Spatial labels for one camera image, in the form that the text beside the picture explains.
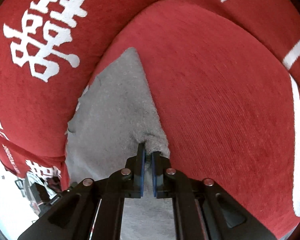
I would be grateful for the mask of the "red wedding quilt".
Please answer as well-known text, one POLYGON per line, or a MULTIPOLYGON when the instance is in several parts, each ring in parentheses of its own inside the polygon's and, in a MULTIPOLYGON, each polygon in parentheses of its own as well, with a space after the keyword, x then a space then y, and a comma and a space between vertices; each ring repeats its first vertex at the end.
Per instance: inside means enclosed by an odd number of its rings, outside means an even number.
POLYGON ((300 0, 0 0, 0 162, 71 183, 68 123, 136 49, 171 164, 277 238, 300 222, 300 0))

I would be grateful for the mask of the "grey fleece garment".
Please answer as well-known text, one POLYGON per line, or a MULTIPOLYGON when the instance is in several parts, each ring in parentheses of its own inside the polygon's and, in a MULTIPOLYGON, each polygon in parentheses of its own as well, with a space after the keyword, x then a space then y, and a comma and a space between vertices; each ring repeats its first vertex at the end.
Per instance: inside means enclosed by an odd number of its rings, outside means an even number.
POLYGON ((169 157, 168 140, 136 49, 126 49, 86 87, 66 133, 72 182, 109 177, 143 143, 144 194, 125 201, 121 239, 175 239, 171 200, 155 198, 152 183, 151 154, 169 157))

